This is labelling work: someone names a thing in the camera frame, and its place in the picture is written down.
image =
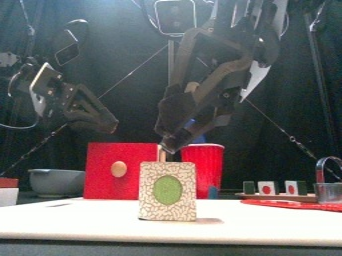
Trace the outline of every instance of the white box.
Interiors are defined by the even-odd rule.
[[[0,188],[0,207],[16,205],[18,188]]]

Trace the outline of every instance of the red cup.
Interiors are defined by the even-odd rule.
[[[196,198],[209,198],[209,193],[219,191],[224,147],[219,144],[189,144],[180,149],[181,162],[196,166]]]

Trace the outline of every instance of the red box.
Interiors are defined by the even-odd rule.
[[[89,143],[85,165],[85,199],[137,200],[140,163],[156,162],[159,147],[155,143]],[[112,174],[113,164],[125,165],[121,177]]]
[[[17,188],[17,179],[0,178],[0,188]]]

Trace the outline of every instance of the green oval label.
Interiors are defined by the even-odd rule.
[[[171,175],[161,176],[153,184],[153,196],[160,204],[171,205],[180,199],[183,193],[181,183]]]

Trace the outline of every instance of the red container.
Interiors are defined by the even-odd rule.
[[[196,166],[196,198],[209,198],[209,190],[220,189],[224,147],[219,144],[189,144],[180,150],[181,162]]]
[[[155,143],[89,143],[82,197],[137,200],[140,163],[157,159]]]

